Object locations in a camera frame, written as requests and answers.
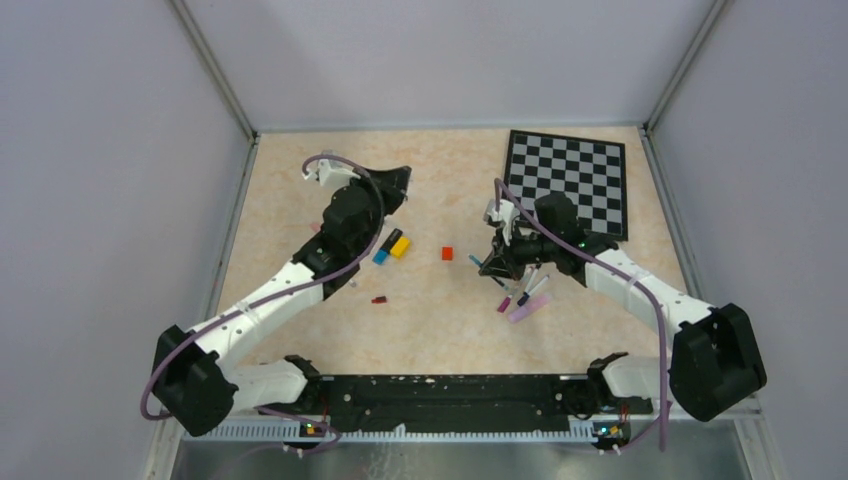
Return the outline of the black capped white marker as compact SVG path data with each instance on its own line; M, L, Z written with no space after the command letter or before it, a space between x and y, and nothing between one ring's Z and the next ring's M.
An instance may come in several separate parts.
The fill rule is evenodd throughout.
M525 285L524 285L524 289L523 289L523 293L522 293L523 296L530 297L532 295L531 290L533 289L533 287L535 285L535 280L536 280L536 277L538 276L538 274L541 270L541 267L542 267L541 264L537 264L537 265L534 265L532 267L530 276L528 277L528 279L527 279L527 281L525 282Z

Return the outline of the blue teal pen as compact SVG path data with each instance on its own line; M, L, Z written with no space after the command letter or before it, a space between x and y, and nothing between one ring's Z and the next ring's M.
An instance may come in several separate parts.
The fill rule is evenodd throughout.
M475 264L475 266L482 268L483 262L473 254L469 254L468 258ZM498 284L504 291L506 291L509 295L512 295L510 292L512 291L512 286L508 285L503 279L498 278L496 276L488 276L488 278Z

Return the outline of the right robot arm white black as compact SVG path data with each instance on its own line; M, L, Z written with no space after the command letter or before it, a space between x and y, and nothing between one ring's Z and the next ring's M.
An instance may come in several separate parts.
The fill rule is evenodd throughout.
M616 302L653 329L658 356L612 354L595 362L589 404L612 412L626 398L666 399L707 422L766 386L768 377L749 315L734 303L714 306L640 267L610 237L589 233L562 193L543 196L528 213L507 198L483 215L494 228L479 272L518 281L551 264L581 286Z

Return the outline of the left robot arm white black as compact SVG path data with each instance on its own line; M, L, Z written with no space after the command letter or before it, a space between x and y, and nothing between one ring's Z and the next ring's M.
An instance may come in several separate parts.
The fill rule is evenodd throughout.
M240 365L286 322L347 285L377 245L387 217L406 201L412 169L374 170L339 156L315 156L301 167L305 180L332 190L319 230L266 283L216 317L188 330L173 325L157 340L145 398L186 433L211 432L239 410L287 404L308 413L320 386L305 368L285 360Z

